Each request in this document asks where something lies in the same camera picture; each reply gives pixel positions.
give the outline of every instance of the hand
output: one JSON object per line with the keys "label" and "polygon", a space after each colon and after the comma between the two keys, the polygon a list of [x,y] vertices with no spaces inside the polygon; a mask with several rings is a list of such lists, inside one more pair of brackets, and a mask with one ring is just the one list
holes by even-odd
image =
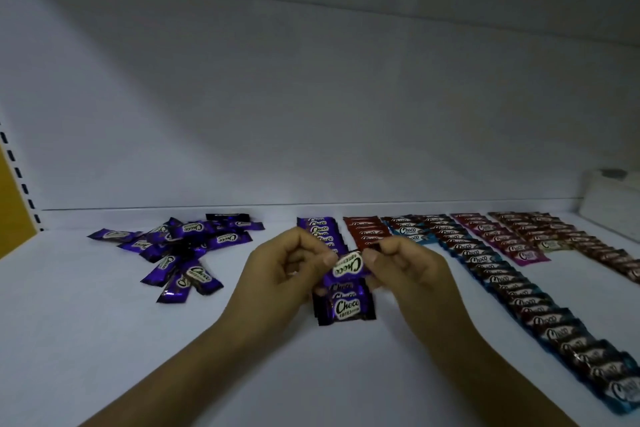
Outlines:
{"label": "hand", "polygon": [[249,255],[217,324],[249,346],[281,332],[336,261],[337,255],[306,230],[287,230]]}
{"label": "hand", "polygon": [[455,361],[483,342],[441,255],[403,237],[379,243],[382,253],[364,250],[364,263],[394,294],[404,320],[436,362]]}

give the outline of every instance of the left hand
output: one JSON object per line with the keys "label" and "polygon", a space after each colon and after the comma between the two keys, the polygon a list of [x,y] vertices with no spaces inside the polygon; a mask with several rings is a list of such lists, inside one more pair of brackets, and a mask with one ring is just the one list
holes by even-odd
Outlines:
{"label": "left hand", "polygon": [[327,245],[299,227],[263,243],[249,255],[218,325],[247,346],[281,332],[336,261]]}

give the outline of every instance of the white shelf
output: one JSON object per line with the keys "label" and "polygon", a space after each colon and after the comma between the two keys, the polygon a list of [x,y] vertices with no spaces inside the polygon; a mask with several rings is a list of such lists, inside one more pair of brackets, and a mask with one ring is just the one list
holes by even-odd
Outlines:
{"label": "white shelf", "polygon": [[[576,215],[562,216],[640,257],[640,245]],[[78,424],[142,379],[218,318],[248,254],[293,223],[265,225],[252,232],[252,244],[206,255],[225,288],[208,298],[192,291],[185,305],[157,304],[161,289],[139,283],[153,265],[87,239],[94,229],[38,234],[0,261],[0,424]],[[640,286],[577,252],[550,257],[520,270],[593,334],[640,358]],[[577,423],[637,425],[640,412],[610,413],[458,262],[447,261],[482,335]],[[480,425],[413,338],[392,296],[376,292],[376,308],[377,321],[326,328],[315,324],[310,307],[303,309],[295,335],[200,424],[324,426],[330,414],[370,427],[418,426],[425,419],[434,426]]]}

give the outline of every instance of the forearm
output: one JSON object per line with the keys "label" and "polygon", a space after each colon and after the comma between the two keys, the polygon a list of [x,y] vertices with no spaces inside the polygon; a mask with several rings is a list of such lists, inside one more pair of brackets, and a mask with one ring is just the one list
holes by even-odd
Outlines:
{"label": "forearm", "polygon": [[246,345],[216,323],[81,427],[189,425],[227,386]]}
{"label": "forearm", "polygon": [[435,359],[487,425],[575,427],[556,404],[475,334],[467,347]]}

